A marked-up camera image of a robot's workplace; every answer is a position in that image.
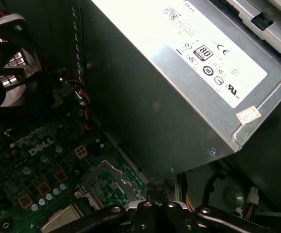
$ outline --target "screw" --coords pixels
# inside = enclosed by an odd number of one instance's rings
[[[168,206],[169,206],[170,208],[173,208],[173,207],[175,207],[176,205],[175,205],[174,202],[169,202],[169,203],[168,203]]]
[[[151,206],[151,203],[150,203],[150,202],[146,202],[146,203],[144,204],[144,206],[145,206],[145,207],[150,207],[150,206]]]
[[[120,212],[121,209],[120,209],[119,207],[113,207],[113,208],[111,209],[111,211],[114,212],[114,213],[117,213],[117,212]]]
[[[216,156],[218,155],[217,150],[216,150],[215,148],[213,148],[213,147],[210,147],[210,148],[208,149],[208,153],[209,153],[210,155],[214,156],[214,157],[216,157]]]
[[[204,214],[208,214],[208,213],[210,212],[210,209],[207,208],[207,207],[203,207],[203,208],[201,209],[201,212],[204,213]]]
[[[77,199],[83,197],[83,194],[82,194],[80,191],[76,191],[73,195],[74,195],[74,197],[77,198]]]

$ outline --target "chip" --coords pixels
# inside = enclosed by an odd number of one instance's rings
[[[51,191],[51,187],[44,181],[37,186],[37,190],[41,195],[45,196]]]
[[[33,205],[33,200],[28,194],[25,194],[20,199],[18,199],[20,205],[23,207],[23,209],[29,209]]]
[[[65,180],[67,180],[67,175],[65,174],[65,172],[63,170],[58,171],[57,173],[55,173],[55,178],[57,180],[57,182],[62,183]]]

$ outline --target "black fan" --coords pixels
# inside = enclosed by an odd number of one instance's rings
[[[15,63],[18,54],[24,64]],[[48,102],[46,93],[49,88],[26,21],[17,14],[0,17],[0,125],[39,111]]]

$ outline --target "white label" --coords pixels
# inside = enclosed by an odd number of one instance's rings
[[[164,8],[175,28],[170,46],[232,108],[266,77],[264,71],[188,1]]]
[[[258,109],[255,108],[255,106],[252,106],[240,113],[237,113],[236,116],[240,120],[241,124],[245,125],[253,120],[256,120],[257,118],[260,118],[262,115],[260,114]]]

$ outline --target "capacitor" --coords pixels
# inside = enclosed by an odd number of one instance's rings
[[[30,175],[33,174],[33,172],[34,172],[34,168],[31,166],[26,166],[23,168],[24,175]]]
[[[38,211],[39,209],[40,209],[40,206],[38,204],[33,204],[31,206],[31,210],[34,211],[34,212]]]
[[[43,163],[48,163],[50,161],[50,158],[49,158],[49,156],[47,154],[43,154],[43,155],[41,155],[40,160]]]
[[[55,196],[57,196],[58,194],[60,194],[61,190],[59,190],[58,188],[53,189],[53,194]]]
[[[46,198],[47,200],[52,200],[52,199],[53,199],[53,194],[52,194],[52,193],[48,193],[48,194],[45,196],[45,198]]]
[[[40,198],[40,200],[38,201],[40,206],[43,206],[47,203],[47,201],[44,198]]]
[[[65,190],[65,189],[67,189],[67,187],[68,187],[68,186],[67,186],[66,183],[61,183],[60,186],[59,186],[60,190],[62,190],[62,191]]]
[[[63,148],[61,147],[61,145],[56,145],[56,147],[55,147],[55,151],[56,151],[56,153],[61,153],[61,152],[63,152]]]

